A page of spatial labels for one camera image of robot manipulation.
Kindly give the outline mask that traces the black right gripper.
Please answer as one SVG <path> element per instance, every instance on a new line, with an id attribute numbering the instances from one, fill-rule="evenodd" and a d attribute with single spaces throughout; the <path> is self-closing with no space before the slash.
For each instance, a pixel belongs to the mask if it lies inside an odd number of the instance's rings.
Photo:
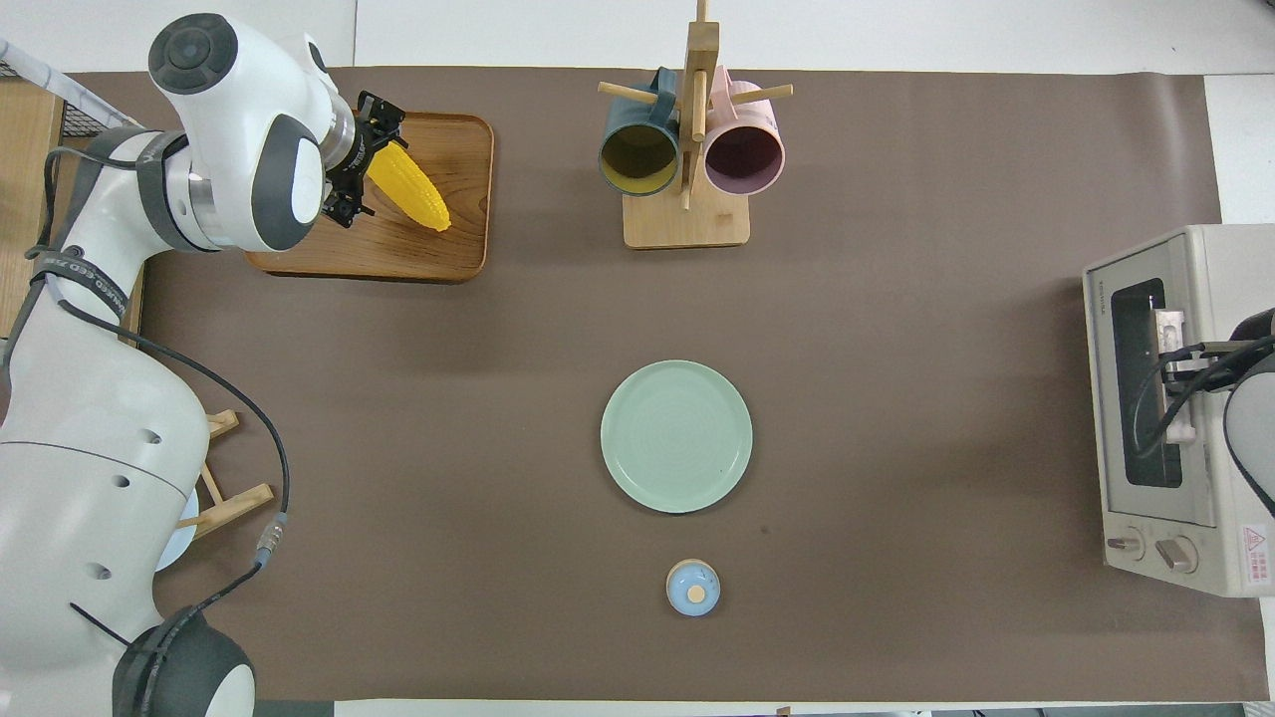
<path id="1" fill-rule="evenodd" d="M 1246 341 L 1202 342 L 1162 355 L 1162 371 L 1193 373 L 1193 376 L 1179 375 L 1167 383 L 1167 399 L 1170 402 L 1190 401 L 1197 390 L 1229 389 L 1238 381 L 1235 364 L 1243 358 L 1233 358 L 1243 353 Z"/>

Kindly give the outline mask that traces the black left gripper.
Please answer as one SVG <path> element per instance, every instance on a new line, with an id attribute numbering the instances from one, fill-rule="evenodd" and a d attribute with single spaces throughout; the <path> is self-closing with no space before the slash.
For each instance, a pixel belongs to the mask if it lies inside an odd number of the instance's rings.
<path id="1" fill-rule="evenodd" d="M 360 214 L 377 211 L 363 204 L 365 176 L 375 151 L 402 142 L 405 110 L 368 91 L 360 91 L 356 117 L 335 117 L 326 131 L 326 188 L 324 216 L 351 228 Z"/>

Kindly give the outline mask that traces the yellow corn cob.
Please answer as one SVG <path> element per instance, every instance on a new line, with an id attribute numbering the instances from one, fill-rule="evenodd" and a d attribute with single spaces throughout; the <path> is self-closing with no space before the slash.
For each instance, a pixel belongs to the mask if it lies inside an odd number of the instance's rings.
<path id="1" fill-rule="evenodd" d="M 368 179 L 391 204 L 419 226 L 442 232 L 453 226 L 450 209 L 428 175 L 411 158 L 400 142 L 377 151 Z"/>

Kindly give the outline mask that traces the beige toaster oven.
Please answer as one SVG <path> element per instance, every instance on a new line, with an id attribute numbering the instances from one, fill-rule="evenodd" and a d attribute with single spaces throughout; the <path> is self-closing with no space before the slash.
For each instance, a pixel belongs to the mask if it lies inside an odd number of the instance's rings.
<path id="1" fill-rule="evenodd" d="M 1160 355 L 1275 306 L 1275 225 L 1190 225 L 1082 276 L 1107 566 L 1221 598 L 1275 598 L 1275 515 L 1230 462 L 1229 389 L 1167 421 Z"/>

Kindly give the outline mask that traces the pale green plate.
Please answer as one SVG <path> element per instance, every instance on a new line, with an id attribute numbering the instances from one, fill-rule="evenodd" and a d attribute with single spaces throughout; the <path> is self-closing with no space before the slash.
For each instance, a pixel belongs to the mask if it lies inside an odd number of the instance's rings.
<path id="1" fill-rule="evenodd" d="M 601 457 L 639 505 L 669 515 L 705 510 L 742 482 L 754 421 L 738 387 L 708 364 L 666 358 L 615 387 L 601 416 Z"/>

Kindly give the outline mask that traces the wooden serving tray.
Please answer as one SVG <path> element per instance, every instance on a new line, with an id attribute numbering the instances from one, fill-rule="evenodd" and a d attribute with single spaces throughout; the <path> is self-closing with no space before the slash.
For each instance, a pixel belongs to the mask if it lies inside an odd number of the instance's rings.
<path id="1" fill-rule="evenodd" d="M 323 278 L 463 283 L 487 258 L 495 134 L 482 117 L 411 114 L 402 124 L 408 154 L 446 203 L 451 225 L 442 232 L 411 221 L 368 182 L 361 214 L 351 227 L 323 218 L 296 248 L 249 253 L 269 274 Z"/>

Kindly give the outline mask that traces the dark teal mug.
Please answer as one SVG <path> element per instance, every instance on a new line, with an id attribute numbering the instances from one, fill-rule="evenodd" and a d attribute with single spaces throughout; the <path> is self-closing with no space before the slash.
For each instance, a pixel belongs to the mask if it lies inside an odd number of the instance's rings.
<path id="1" fill-rule="evenodd" d="M 611 100 L 598 153 L 602 177 L 615 190 L 631 196 L 664 191 L 680 167 L 677 73 L 659 68 L 641 91 L 655 94 L 655 101 L 618 96 Z"/>

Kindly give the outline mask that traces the brown table mat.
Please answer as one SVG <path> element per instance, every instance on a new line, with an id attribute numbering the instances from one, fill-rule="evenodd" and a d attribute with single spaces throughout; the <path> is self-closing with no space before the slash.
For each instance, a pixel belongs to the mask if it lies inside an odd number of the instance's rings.
<path id="1" fill-rule="evenodd" d="M 147 267 L 142 332 L 279 427 L 291 521 L 210 609 L 268 699 L 1242 702 L 1253 600 L 1104 566 L 1081 272 L 1219 218 L 1204 82 L 755 71 L 785 174 L 742 248 L 632 251 L 597 82 L 337 70 L 493 128 L 490 249 L 455 286 Z M 601 416 L 687 358 L 748 404 L 705 510 L 632 501 Z M 666 602 L 683 559 L 720 601 Z"/>

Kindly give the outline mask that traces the white checkered cloth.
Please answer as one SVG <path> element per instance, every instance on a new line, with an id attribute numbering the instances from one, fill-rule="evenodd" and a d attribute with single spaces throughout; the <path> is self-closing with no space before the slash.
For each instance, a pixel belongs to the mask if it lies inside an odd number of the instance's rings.
<path id="1" fill-rule="evenodd" d="M 0 36 L 0 65 L 11 69 L 15 77 L 31 82 L 32 85 L 38 85 L 48 91 L 50 94 L 57 96 L 70 108 L 76 110 L 84 117 L 91 117 L 99 126 L 140 126 L 136 119 L 127 117 L 127 114 L 122 114 L 119 108 L 113 108 L 113 105 L 108 105 L 108 102 L 101 100 L 99 94 L 93 94 L 82 83 L 65 77 L 64 73 L 51 68 L 45 60 L 27 54 L 26 50 L 3 36 Z"/>

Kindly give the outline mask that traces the wooden mug rack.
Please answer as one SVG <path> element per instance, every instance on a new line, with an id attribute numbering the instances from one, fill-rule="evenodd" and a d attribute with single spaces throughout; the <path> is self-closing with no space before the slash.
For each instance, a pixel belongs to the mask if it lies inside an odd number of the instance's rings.
<path id="1" fill-rule="evenodd" d="M 648 196 L 621 195 L 623 242 L 635 250 L 692 248 L 733 248 L 751 236 L 750 198 L 727 194 L 710 185 L 704 168 L 704 140 L 709 100 L 719 61 L 720 26 L 709 17 L 709 0 L 696 0 L 695 18 L 688 22 L 683 68 L 677 73 L 677 107 L 681 111 L 680 167 L 664 191 Z M 601 82 L 601 94 L 654 102 L 643 85 L 615 85 Z M 733 102 L 785 100 L 792 85 L 775 85 L 736 94 Z"/>

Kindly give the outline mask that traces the wooden plate rack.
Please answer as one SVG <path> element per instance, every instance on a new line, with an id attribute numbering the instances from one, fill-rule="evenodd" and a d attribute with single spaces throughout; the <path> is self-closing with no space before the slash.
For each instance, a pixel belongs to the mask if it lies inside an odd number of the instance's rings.
<path id="1" fill-rule="evenodd" d="M 232 410 L 207 415 L 207 421 L 209 441 L 240 425 L 238 413 Z M 177 526 L 173 526 L 177 529 L 194 528 L 193 540 L 214 535 L 215 531 L 265 506 L 274 498 L 272 487 L 266 484 L 259 484 L 229 496 L 224 495 L 207 462 L 201 466 L 199 480 L 210 499 L 210 505 L 199 510 L 194 517 L 178 519 Z"/>

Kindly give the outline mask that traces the pink mug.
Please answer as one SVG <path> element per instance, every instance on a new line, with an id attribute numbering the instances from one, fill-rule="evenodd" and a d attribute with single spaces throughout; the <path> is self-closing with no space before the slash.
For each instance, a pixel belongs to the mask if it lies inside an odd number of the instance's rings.
<path id="1" fill-rule="evenodd" d="M 759 91 L 747 80 L 732 79 L 727 68 L 715 68 L 704 140 L 705 176 L 727 194 L 748 196 L 764 191 L 785 166 L 785 148 L 770 100 L 736 105 L 736 94 Z"/>

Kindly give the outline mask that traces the light blue plate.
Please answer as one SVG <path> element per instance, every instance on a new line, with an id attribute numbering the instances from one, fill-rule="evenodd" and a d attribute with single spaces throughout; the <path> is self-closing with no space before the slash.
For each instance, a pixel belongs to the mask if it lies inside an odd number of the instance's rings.
<path id="1" fill-rule="evenodd" d="M 187 495 L 187 501 L 185 503 L 182 512 L 178 513 L 178 523 L 194 519 L 199 515 L 199 513 L 200 505 L 198 492 L 191 491 L 191 494 Z M 195 532 L 195 526 L 173 528 L 167 543 L 164 543 L 164 549 L 159 552 L 159 559 L 158 563 L 156 563 L 154 572 L 164 572 L 164 569 L 173 566 L 173 563 L 177 563 L 178 558 L 182 558 L 182 555 L 187 551 L 187 546 L 193 543 Z"/>

